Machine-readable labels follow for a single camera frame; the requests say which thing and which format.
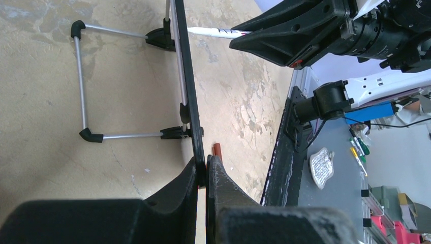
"red object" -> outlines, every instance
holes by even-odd
[[[395,233],[398,244],[420,244],[419,234],[408,232],[400,221],[395,221]]]
[[[214,153],[214,155],[219,156],[220,157],[220,161],[223,162],[223,159],[222,159],[222,148],[220,146],[220,143],[214,143],[214,145],[212,146],[212,152]]]
[[[379,229],[383,232],[384,235],[387,235],[386,227],[382,223],[381,216],[371,216],[371,220],[379,227]]]
[[[296,68],[296,67],[298,67],[298,65],[300,64],[300,63],[302,63],[302,59],[300,59],[300,60],[297,60],[297,61],[295,61],[293,64],[291,64],[291,66],[289,66],[290,68]]]

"black mounting plate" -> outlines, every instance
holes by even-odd
[[[281,1],[232,29],[252,33],[233,39],[230,48],[249,52],[279,66],[302,69],[338,45],[340,26],[356,16],[354,0]]]
[[[301,90],[295,86],[287,98],[280,122],[277,139],[272,152],[260,204],[263,206],[297,206],[302,169],[307,151],[306,136],[310,129],[301,125],[294,113],[293,105],[305,100]]]

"black bracket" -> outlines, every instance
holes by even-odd
[[[175,52],[175,41],[171,36],[171,20],[163,19],[163,28],[150,31],[145,42],[162,49]]]
[[[103,134],[93,134],[89,128],[85,128],[79,132],[79,135],[82,137],[82,139],[88,142],[102,143],[103,141]]]
[[[81,30],[85,29],[85,23],[82,20],[77,20],[73,22],[72,27],[70,28],[70,36],[72,38],[79,38],[81,40]]]
[[[186,129],[186,131],[183,131],[181,126],[163,129],[160,132],[163,133],[163,135],[160,137],[161,139],[184,139],[192,136],[192,130]]]
[[[350,111],[353,98],[345,95],[346,80],[321,85],[313,91],[311,98],[294,104],[295,115],[302,124],[320,118],[321,120],[337,119]]]
[[[181,117],[181,122],[183,124],[190,123],[190,109],[189,105],[180,104],[179,105],[179,116]]]

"black cable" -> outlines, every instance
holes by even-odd
[[[319,133],[322,130],[325,123],[326,123],[326,120],[323,120],[322,123],[320,124],[319,128],[317,129],[316,134],[313,136],[313,138],[311,139],[311,141],[309,142],[307,147],[302,152],[304,152],[305,150],[307,150],[310,147],[311,143],[317,138],[317,136],[319,135]]]
[[[357,121],[357,120],[355,120],[355,119],[346,118],[346,117],[343,117],[343,118],[348,119],[348,120],[351,120],[351,121],[356,122],[356,123],[359,123],[359,124],[367,125],[367,124],[365,124],[364,122]],[[431,118],[426,118],[426,119],[423,119],[423,120],[420,120],[420,121],[417,121],[417,122],[414,122],[414,123],[411,123],[411,124],[408,124],[408,125],[405,125],[405,126],[392,126],[392,125],[383,125],[383,124],[371,124],[371,125],[372,125],[372,126],[386,126],[386,127],[394,127],[394,128],[405,128],[405,127],[413,126],[413,125],[415,125],[415,124],[422,123],[422,122],[425,122],[425,121],[428,121],[428,120],[431,120]]]

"white pen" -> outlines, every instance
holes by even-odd
[[[218,29],[218,28],[203,28],[203,27],[188,27],[187,31],[198,35],[228,38],[228,39],[235,39],[251,33],[251,32],[245,32],[245,31],[236,30],[236,29]]]
[[[350,138],[349,140],[350,140],[350,143],[352,144],[353,148],[356,150],[356,152],[357,152],[360,156],[365,156],[365,155],[363,155],[363,154],[361,153],[361,151],[359,150],[358,145],[356,145],[355,141],[354,141],[352,138]]]

